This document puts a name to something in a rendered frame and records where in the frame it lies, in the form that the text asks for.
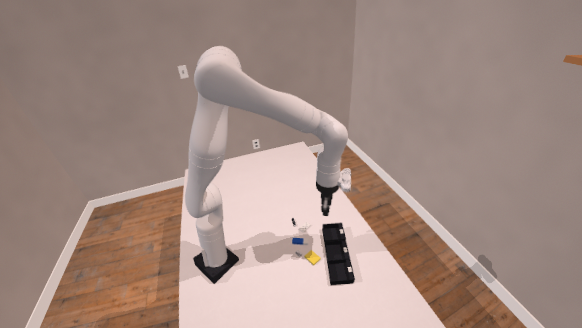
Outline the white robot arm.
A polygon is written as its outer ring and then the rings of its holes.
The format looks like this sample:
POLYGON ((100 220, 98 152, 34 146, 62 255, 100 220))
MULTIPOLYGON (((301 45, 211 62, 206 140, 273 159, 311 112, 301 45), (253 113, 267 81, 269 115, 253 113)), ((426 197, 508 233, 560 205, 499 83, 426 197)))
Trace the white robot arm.
POLYGON ((202 54, 194 84, 199 93, 189 142, 185 204, 189 214, 197 218, 205 267, 219 267, 227 260, 222 197, 211 181, 224 161, 229 106, 317 136, 324 144, 317 153, 317 183, 323 187, 338 185, 343 192, 351 190, 351 170, 345 168, 340 172, 348 132, 334 117, 321 110, 319 116, 317 109, 302 99, 259 84, 242 72, 238 57, 223 46, 202 54))

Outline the white domino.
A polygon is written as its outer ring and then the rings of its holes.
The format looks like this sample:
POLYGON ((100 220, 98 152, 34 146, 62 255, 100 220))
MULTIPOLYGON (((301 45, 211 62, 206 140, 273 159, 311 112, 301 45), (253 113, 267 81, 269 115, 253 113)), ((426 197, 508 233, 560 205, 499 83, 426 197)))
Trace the white domino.
POLYGON ((307 228, 309 228, 311 226, 311 224, 309 224, 308 222, 305 222, 300 228, 299 230, 304 232, 307 228))

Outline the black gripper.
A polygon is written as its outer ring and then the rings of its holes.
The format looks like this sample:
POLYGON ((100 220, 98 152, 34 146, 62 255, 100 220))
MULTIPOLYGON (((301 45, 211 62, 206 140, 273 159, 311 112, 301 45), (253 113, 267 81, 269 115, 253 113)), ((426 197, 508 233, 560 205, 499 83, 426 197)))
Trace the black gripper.
POLYGON ((329 209, 330 209, 331 202, 333 199, 333 193, 338 191, 339 186, 336 185, 334 187, 323 187, 323 186, 320 186, 316 181, 316 188, 321 193, 321 211, 324 212, 322 215, 329 216, 329 209), (324 205, 322 205, 322 204, 324 204, 324 205))

